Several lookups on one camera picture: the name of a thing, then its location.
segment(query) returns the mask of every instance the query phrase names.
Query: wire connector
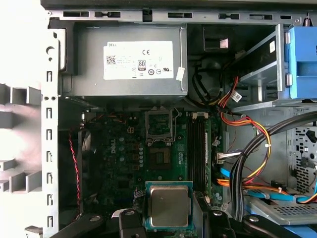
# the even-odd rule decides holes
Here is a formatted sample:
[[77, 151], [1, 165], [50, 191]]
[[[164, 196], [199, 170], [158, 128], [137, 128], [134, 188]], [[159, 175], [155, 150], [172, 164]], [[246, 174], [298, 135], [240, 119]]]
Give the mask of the wire connector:
[[221, 159], [221, 156], [223, 156], [223, 153], [217, 153], [217, 164], [222, 165], [224, 160]]

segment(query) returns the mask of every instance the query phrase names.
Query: sticker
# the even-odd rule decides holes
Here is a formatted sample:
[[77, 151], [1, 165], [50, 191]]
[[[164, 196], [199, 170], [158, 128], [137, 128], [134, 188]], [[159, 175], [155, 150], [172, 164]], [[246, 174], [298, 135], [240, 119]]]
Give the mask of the sticker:
[[205, 132], [205, 163], [208, 164], [208, 133]]
[[232, 94], [230, 96], [236, 103], [239, 102], [242, 98], [242, 96], [235, 90], [232, 91]]
[[[177, 80], [182, 80], [180, 73]], [[104, 80], [174, 78], [172, 41], [108, 42]]]
[[275, 41], [272, 41], [270, 44], [269, 44], [269, 52], [270, 53], [273, 53], [275, 51]]
[[176, 80], [178, 80], [178, 81], [183, 81], [184, 73], [185, 73], [185, 68], [183, 68], [183, 67], [178, 67]]

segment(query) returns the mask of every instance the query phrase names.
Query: motherboard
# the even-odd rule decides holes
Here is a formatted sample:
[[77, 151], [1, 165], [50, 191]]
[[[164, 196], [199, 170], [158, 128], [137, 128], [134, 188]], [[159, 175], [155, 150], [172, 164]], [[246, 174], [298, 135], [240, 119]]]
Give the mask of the motherboard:
[[[222, 187], [211, 178], [216, 119], [181, 110], [97, 114], [96, 118], [102, 130], [95, 137], [101, 138], [103, 157], [97, 200], [105, 216], [132, 207], [147, 181], [193, 181], [194, 190], [203, 192], [211, 207], [221, 206]], [[167, 237], [195, 236], [188, 230], [168, 232]]]

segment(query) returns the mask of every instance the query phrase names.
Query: red wire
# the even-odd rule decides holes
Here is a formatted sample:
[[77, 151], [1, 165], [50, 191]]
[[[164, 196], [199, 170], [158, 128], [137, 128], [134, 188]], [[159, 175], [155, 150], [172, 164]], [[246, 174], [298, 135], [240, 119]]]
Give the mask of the red wire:
[[76, 153], [74, 150], [74, 146], [73, 146], [73, 141], [71, 138], [71, 132], [69, 133], [69, 146], [70, 146], [70, 150], [71, 153], [73, 155], [73, 161], [74, 161], [74, 165], [75, 165], [75, 171], [76, 171], [76, 180], [77, 180], [77, 205], [78, 205], [78, 210], [80, 209], [80, 201], [81, 201], [81, 197], [80, 197], [80, 180], [79, 180], [79, 169], [78, 169], [78, 162], [77, 162], [77, 158], [76, 158]]

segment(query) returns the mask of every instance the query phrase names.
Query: metal bracket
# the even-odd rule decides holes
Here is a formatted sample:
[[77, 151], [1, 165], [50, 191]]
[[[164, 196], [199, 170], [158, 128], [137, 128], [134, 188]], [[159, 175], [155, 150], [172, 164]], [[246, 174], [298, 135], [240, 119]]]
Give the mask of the metal bracket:
[[[166, 134], [150, 134], [150, 117], [168, 115], [166, 125], [169, 128], [169, 132]], [[167, 146], [171, 146], [174, 141], [173, 138], [173, 110], [167, 110], [164, 107], [153, 107], [150, 111], [145, 112], [145, 129], [146, 129], [146, 143], [148, 146], [152, 146], [154, 142], [163, 141]]]

